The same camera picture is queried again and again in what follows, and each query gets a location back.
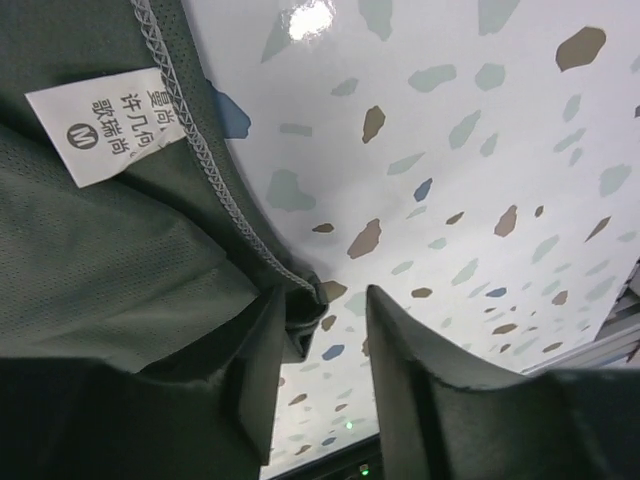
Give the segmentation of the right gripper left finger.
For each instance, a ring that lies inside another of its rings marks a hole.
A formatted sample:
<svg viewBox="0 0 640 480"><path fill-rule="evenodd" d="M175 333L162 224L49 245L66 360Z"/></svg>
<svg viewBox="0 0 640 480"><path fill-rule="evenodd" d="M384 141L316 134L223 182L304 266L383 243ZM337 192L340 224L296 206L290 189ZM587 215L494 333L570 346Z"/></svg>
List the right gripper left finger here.
<svg viewBox="0 0 640 480"><path fill-rule="evenodd" d="M138 373L97 359L1 362L5 479L255 479L270 457L285 295Z"/></svg>

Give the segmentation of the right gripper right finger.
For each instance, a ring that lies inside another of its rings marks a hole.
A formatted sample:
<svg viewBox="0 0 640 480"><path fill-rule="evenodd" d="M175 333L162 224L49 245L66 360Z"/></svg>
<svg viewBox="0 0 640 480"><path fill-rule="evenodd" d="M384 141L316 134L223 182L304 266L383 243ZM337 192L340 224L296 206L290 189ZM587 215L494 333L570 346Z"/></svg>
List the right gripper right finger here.
<svg viewBox="0 0 640 480"><path fill-rule="evenodd" d="M381 452L389 479L635 479L639 374L501 368L366 291Z"/></svg>

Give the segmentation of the dark grey t shirt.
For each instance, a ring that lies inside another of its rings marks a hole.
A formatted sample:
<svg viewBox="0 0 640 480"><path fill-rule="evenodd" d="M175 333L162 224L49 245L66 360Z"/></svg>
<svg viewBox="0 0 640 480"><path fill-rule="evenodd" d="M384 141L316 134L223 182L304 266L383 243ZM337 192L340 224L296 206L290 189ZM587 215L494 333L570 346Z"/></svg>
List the dark grey t shirt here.
<svg viewBox="0 0 640 480"><path fill-rule="evenodd" d="M129 371L285 293L283 359L328 302L254 203L177 1L1 5L1 353Z"/></svg>

